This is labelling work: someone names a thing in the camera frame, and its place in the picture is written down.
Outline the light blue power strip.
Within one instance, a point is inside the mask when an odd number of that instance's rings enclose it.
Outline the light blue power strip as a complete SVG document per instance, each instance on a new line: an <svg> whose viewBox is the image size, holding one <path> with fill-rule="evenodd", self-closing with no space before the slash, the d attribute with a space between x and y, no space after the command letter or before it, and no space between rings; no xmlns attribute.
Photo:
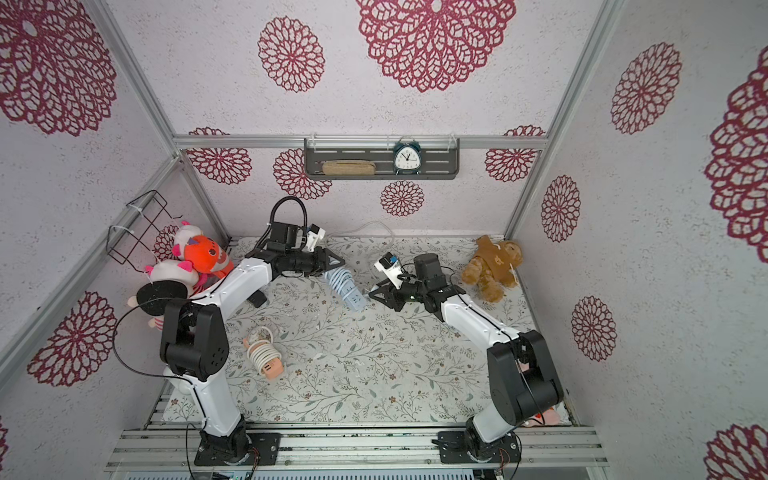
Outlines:
<svg viewBox="0 0 768 480"><path fill-rule="evenodd" d="M361 312L366 308L366 299L358 289L348 269L338 267L324 272L323 277L349 310Z"/></svg>

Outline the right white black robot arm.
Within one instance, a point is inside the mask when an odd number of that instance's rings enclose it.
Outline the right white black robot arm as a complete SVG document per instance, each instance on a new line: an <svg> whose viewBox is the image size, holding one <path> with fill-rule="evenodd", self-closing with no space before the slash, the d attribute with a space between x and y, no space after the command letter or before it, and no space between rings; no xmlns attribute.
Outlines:
<svg viewBox="0 0 768 480"><path fill-rule="evenodd" d="M386 278L369 297L394 311L419 303L487 354L491 404L469 420L467 436L480 444L501 439L564 399L544 337L495 319L445 274L434 253L419 255L409 273L392 253L374 263Z"/></svg>

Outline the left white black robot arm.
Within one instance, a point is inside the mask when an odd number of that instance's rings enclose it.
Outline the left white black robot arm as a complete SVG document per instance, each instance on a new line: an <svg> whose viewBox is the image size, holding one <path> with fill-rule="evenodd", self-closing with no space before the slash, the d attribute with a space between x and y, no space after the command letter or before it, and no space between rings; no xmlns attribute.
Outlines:
<svg viewBox="0 0 768 480"><path fill-rule="evenodd" d="M160 358L172 378L189 388L209 436L232 436L242 419L223 372L229 356L224 320L285 272L318 276L343 261L318 245L325 231L315 224L305 231L301 248L292 248L286 235L280 231L264 249L253 249L199 296L166 304Z"/></svg>

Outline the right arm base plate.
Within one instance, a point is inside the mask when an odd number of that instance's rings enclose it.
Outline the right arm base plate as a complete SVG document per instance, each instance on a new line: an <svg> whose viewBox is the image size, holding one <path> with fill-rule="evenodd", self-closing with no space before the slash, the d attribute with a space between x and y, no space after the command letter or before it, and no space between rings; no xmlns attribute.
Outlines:
<svg viewBox="0 0 768 480"><path fill-rule="evenodd" d="M439 431L432 444L438 449L443 464L516 463L522 458L522 447L514 431L487 443L469 430Z"/></svg>

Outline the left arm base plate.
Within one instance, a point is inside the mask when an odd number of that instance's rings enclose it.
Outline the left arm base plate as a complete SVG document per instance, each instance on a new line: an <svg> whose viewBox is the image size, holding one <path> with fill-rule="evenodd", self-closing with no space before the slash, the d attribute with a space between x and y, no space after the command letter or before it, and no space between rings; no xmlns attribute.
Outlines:
<svg viewBox="0 0 768 480"><path fill-rule="evenodd" d="M276 463L282 436L278 433L245 433L216 437L205 432L193 465L200 467L256 465Z"/></svg>

